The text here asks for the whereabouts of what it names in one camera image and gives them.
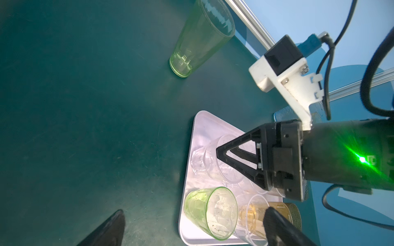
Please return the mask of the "small green transparent glass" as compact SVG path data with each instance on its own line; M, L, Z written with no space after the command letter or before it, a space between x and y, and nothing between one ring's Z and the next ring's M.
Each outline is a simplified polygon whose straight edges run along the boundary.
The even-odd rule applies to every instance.
M227 187L199 189L190 192L184 201L186 217L209 236L227 240L238 223L238 204Z

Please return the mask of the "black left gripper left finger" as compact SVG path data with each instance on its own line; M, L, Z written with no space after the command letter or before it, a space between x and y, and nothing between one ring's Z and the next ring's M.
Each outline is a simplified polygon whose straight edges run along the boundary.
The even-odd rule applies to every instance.
M117 210L77 246L121 246L125 224L124 211Z

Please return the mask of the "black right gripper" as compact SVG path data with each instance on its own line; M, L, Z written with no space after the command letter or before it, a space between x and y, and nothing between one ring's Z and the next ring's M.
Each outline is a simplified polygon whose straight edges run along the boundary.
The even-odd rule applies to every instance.
M240 148L254 142L255 154ZM249 167L229 156L256 164ZM307 181L362 192L394 188L394 121L320 123L303 131L298 120L260 125L217 147L219 160L263 190L282 189L302 201Z

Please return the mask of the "clear faceted glass one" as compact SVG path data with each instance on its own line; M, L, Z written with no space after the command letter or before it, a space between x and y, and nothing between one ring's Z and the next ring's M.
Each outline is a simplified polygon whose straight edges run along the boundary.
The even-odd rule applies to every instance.
M267 246L267 236L263 225L269 203L265 197L256 194L240 194L238 204L238 222L234 236L252 246Z

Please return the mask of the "dimpled amber glass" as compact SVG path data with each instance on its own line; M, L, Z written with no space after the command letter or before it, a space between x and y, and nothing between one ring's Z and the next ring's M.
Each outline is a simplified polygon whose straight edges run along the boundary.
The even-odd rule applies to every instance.
M302 230L302 218L298 207L293 203L278 203L276 210L290 221L298 230Z

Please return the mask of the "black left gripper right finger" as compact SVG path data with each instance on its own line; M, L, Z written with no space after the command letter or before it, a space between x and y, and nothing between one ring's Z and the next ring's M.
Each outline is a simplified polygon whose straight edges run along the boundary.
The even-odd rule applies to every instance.
M316 246L273 207L266 210L263 225L269 246Z

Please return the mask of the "clear faceted glass four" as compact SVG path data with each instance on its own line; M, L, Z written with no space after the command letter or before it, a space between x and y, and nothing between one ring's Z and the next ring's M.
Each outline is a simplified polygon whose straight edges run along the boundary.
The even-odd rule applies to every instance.
M232 134L225 134L212 140L208 145L195 150L190 161L195 175L225 184L241 182L244 176L236 169L219 160L216 155L217 147L235 138L236 136Z

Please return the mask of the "short yellow transparent glass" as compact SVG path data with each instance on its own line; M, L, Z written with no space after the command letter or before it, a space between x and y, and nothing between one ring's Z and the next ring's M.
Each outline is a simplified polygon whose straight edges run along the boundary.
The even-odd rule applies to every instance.
M239 212L239 222L241 226L246 226L252 236L257 239L266 239L266 233L263 226L263 219L268 207L276 209L279 202L269 202L267 204L245 205Z

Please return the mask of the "tall frosted blue glass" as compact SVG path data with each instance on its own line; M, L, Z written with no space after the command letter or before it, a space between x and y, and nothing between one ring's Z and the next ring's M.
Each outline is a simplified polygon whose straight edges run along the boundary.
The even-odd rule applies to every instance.
M309 110L311 112L313 124L327 122L324 107L321 101L311 104L309 106ZM290 106L287 106L274 113L275 122L298 120L298 119L299 119L298 116L295 114L295 112Z

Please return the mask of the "tall green transparent glass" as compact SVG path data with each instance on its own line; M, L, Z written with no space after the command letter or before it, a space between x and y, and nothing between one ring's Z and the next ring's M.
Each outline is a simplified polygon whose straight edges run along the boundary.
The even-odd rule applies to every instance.
M181 31L169 64L186 78L212 57L234 35L233 16L224 1L196 1Z

